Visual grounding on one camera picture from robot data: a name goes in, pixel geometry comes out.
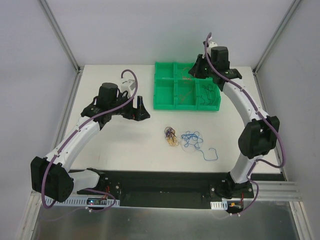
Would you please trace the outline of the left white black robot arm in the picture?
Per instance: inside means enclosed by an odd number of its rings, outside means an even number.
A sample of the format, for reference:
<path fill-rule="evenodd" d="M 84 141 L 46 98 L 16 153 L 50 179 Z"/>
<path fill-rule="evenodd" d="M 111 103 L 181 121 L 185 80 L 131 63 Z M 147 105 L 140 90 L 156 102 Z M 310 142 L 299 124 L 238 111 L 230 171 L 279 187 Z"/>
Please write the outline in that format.
<path fill-rule="evenodd" d="M 107 187 L 104 172 L 94 168 L 79 172 L 70 172 L 70 169 L 84 146 L 112 116 L 119 115 L 137 122 L 150 118 L 142 96 L 137 96 L 137 106 L 133 105 L 137 89 L 137 82 L 132 79 L 124 81 L 121 86 L 103 83 L 98 95 L 83 109 L 76 125 L 61 143 L 45 157 L 36 156 L 31 161 L 32 189 L 60 203 L 71 193 L 85 189 L 96 195 L 102 194 Z"/>

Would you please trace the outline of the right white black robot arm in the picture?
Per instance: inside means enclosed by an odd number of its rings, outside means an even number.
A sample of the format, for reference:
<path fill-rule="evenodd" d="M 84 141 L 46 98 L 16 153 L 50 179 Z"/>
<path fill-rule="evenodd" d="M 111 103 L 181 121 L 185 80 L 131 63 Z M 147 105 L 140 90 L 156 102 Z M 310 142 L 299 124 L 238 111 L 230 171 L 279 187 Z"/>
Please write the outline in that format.
<path fill-rule="evenodd" d="M 233 103 L 243 121 L 244 129 L 238 139 L 240 155 L 229 172 L 232 181 L 225 184 L 226 194 L 237 197 L 242 193 L 242 184 L 248 181 L 257 160 L 275 148 L 280 121 L 257 105 L 247 91 L 240 72 L 230 68 L 227 47 L 205 44 L 204 54 L 197 56 L 188 73 L 198 79 L 212 78 L 212 82 Z"/>

